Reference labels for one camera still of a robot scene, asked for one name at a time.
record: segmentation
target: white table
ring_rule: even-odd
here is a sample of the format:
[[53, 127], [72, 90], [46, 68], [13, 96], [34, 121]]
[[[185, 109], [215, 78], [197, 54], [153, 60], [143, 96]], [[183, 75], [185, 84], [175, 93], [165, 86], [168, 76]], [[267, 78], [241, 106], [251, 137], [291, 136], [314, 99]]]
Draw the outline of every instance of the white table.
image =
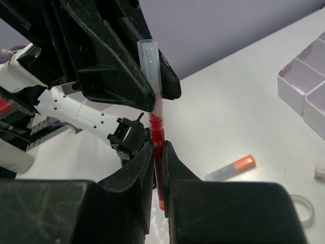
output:
[[[316, 212], [305, 229], [312, 244], [325, 240], [325, 184], [313, 178], [315, 166], [325, 165], [325, 141], [277, 96], [277, 73], [325, 31], [324, 21], [325, 10], [319, 10], [187, 77], [181, 99], [164, 101], [166, 138], [190, 170], [204, 178], [253, 155], [257, 167], [232, 180], [273, 181], [307, 197]], [[106, 112], [131, 119], [139, 114], [123, 106]], [[18, 178], [100, 180], [120, 167], [115, 151], [85, 132], [64, 132], [31, 153], [34, 165]], [[158, 243], [162, 233], [152, 224], [152, 243]]]

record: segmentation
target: red part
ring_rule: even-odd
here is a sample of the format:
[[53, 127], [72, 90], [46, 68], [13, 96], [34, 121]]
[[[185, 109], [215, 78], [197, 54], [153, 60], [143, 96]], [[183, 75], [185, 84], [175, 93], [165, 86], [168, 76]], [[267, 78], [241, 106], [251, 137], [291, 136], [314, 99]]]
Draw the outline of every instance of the red part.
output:
[[14, 106], [12, 106], [9, 102], [7, 102], [5, 99], [0, 98], [0, 115], [3, 115], [10, 111]]
[[154, 143], [154, 169], [156, 172], [156, 183], [159, 198], [159, 207], [165, 210], [164, 185], [163, 185], [163, 148], [165, 142], [164, 118], [156, 117], [153, 112], [149, 114], [150, 135]]

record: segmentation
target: clear plastic ring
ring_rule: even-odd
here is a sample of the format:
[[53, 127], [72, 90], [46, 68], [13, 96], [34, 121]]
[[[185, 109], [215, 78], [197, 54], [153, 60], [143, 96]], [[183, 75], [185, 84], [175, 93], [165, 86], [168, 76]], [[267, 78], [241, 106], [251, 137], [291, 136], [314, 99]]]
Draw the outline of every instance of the clear plastic ring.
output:
[[296, 194], [290, 195], [290, 197], [293, 202], [298, 202], [298, 203], [301, 203], [302, 205], [304, 205], [309, 212], [308, 219], [300, 220], [302, 227], [306, 228], [306, 227], [311, 226], [311, 224], [315, 220], [315, 210], [314, 210], [314, 207], [311, 204], [311, 202], [307, 198], [300, 196], [300, 195], [296, 195]]

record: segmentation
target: white storage tray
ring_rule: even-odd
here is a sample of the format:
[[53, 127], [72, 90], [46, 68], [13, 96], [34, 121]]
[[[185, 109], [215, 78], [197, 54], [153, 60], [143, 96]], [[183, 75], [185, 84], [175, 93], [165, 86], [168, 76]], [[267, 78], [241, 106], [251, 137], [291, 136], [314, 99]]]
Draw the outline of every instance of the white storage tray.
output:
[[325, 33], [279, 72], [278, 95], [325, 139]]
[[324, 80], [324, 76], [295, 58], [279, 72], [278, 95], [303, 114], [306, 95]]
[[304, 121], [325, 139], [325, 82], [306, 97]]

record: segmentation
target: test tube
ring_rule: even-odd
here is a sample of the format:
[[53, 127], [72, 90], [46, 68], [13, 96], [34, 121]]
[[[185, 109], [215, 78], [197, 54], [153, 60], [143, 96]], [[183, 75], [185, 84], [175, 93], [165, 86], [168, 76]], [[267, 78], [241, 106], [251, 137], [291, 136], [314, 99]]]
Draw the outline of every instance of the test tube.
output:
[[241, 172], [244, 172], [254, 167], [255, 165], [255, 159], [251, 155], [248, 155], [240, 160], [233, 162], [232, 164], [228, 164], [227, 166], [224, 166], [223, 168], [206, 175], [204, 178], [207, 181], [222, 181]]
[[154, 110], [149, 113], [149, 121], [151, 140], [154, 144], [154, 168], [156, 173], [159, 206], [161, 210], [164, 210], [165, 204], [162, 170], [165, 132], [158, 44], [153, 39], [138, 41], [138, 52], [141, 71], [146, 76], [156, 96]]

